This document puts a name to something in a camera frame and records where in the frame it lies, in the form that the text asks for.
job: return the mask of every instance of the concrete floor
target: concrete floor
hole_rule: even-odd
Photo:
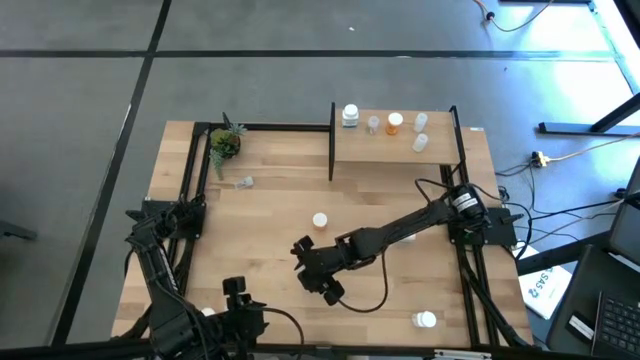
[[[146,49],[161,3],[3,1],[0,49]],[[504,26],[540,8],[486,3]],[[160,49],[608,50],[586,6],[554,5],[532,26],[509,34],[484,29],[480,20],[470,0],[322,6],[312,0],[185,0],[173,3]],[[0,243],[0,285],[6,289],[0,347],[47,341],[141,63],[0,59],[0,218],[40,234],[34,242]],[[123,239],[131,226],[124,210],[138,207],[146,194],[168,120],[216,121],[226,111],[234,121],[324,123],[331,101],[432,110],[455,104],[464,126],[487,130],[494,165],[503,169],[533,150],[560,156],[610,140],[541,136],[534,127],[541,121],[593,122],[631,95],[612,60],[156,59],[70,341],[109,336],[128,250]],[[636,115],[628,121],[639,120]],[[640,141],[629,140],[538,171],[537,208],[609,199],[626,185],[638,155]],[[530,201],[524,179],[500,182],[513,201]],[[557,217],[535,227],[550,230],[566,221]],[[600,217],[566,232],[581,238],[605,230],[610,221]],[[550,237],[535,248],[567,241]]]

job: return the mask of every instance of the plug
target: plug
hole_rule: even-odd
[[[509,225],[514,223],[516,220],[522,219],[524,217],[524,214],[515,214],[515,215],[511,215],[511,216],[505,216],[500,218],[500,222],[503,225]]]
[[[548,156],[545,156],[542,151],[534,151],[531,153],[531,164],[537,168],[547,167],[547,164],[551,162]]]

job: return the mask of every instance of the potted plant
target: potted plant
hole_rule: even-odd
[[[215,129],[210,135],[211,152],[209,159],[216,170],[218,180],[223,180],[222,164],[225,160],[231,159],[240,152],[242,142],[240,137],[243,136],[247,129],[242,124],[234,124],[229,121],[227,114],[222,113],[225,129]]]

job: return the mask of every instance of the orange bottle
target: orange bottle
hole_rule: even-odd
[[[402,115],[399,113],[389,114],[389,121],[385,130],[389,135],[395,135],[398,133],[398,127],[402,125]]]

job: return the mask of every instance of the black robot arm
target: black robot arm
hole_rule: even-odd
[[[305,236],[293,245],[291,253],[298,258],[296,270],[302,286],[309,292],[318,292],[329,305],[335,305],[345,291],[333,275],[341,270],[355,270],[373,263],[388,246],[436,225],[450,224],[462,232],[473,234],[491,226],[488,210],[473,185],[463,184],[448,189],[438,200],[413,213],[379,228],[360,228],[335,239],[336,245],[313,249],[313,241]],[[509,345],[526,346],[527,343],[500,314],[491,298],[480,286],[466,257],[461,271],[497,324]]]
[[[173,271],[169,267],[162,241],[191,225],[204,198],[179,201],[170,208],[141,219],[126,241],[140,260],[153,308],[149,317],[151,345],[157,355],[172,359],[227,358],[221,345],[235,345],[236,358],[246,357],[248,347],[255,346],[267,323],[265,304],[243,294],[243,277],[225,279],[224,294],[228,311],[204,316],[183,299]]]

